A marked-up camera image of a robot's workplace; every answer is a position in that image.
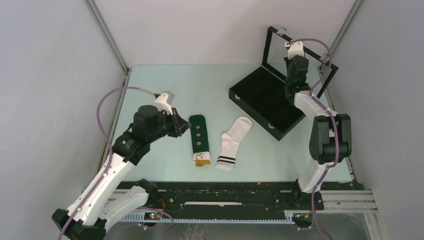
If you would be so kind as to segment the white sock with black stripes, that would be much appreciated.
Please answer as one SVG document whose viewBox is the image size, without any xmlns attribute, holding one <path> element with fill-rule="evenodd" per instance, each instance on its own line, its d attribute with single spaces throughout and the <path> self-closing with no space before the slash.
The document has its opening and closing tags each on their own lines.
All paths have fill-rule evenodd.
<svg viewBox="0 0 424 240">
<path fill-rule="evenodd" d="M 245 116 L 238 117 L 231 128 L 221 135 L 221 149 L 215 166 L 232 170 L 236 165 L 238 148 L 252 127 L 252 121 Z"/>
</svg>

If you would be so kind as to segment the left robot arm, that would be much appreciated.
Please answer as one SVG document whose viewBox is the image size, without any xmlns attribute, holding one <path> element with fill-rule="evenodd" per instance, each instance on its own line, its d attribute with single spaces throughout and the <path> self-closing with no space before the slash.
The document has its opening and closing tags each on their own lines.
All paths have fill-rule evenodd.
<svg viewBox="0 0 424 240">
<path fill-rule="evenodd" d="M 143 105 L 134 114 L 133 122 L 120 135 L 112 155 L 83 193 L 68 208 L 58 208 L 52 220 L 63 236 L 70 240 L 102 240 L 110 228 L 132 210 L 153 208 L 158 202 L 157 187 L 143 179 L 123 196 L 109 198 L 125 176 L 150 151 L 151 144 L 165 136 L 178 138 L 191 128 L 175 108 L 171 112 Z"/>
</svg>

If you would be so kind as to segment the black display case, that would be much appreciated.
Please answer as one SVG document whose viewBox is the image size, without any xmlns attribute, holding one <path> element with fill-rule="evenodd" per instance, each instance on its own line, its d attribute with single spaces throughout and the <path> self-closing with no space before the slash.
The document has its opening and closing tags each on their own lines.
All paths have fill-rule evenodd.
<svg viewBox="0 0 424 240">
<path fill-rule="evenodd" d="M 285 32 L 268 27 L 260 67 L 229 89 L 229 98 L 278 141 L 306 117 L 285 96 L 286 44 L 295 42 L 304 46 L 306 39 L 292 40 Z M 305 46 L 304 52 L 309 66 L 311 58 L 321 61 L 320 55 Z M 309 69 L 306 75 L 306 82 L 319 99 L 338 70 L 331 61 L 325 65 L 327 71 L 316 83 L 311 83 Z"/>
</svg>

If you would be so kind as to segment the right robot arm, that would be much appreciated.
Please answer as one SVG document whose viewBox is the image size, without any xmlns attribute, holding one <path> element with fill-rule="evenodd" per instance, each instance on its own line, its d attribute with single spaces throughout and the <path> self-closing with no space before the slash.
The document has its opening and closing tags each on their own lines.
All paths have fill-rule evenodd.
<svg viewBox="0 0 424 240">
<path fill-rule="evenodd" d="M 321 188 L 328 172 L 352 153 L 352 119 L 325 106 L 306 82 L 309 60 L 301 55 L 285 57 L 287 100 L 312 121 L 309 162 L 291 194 L 291 204 L 304 209 Z"/>
</svg>

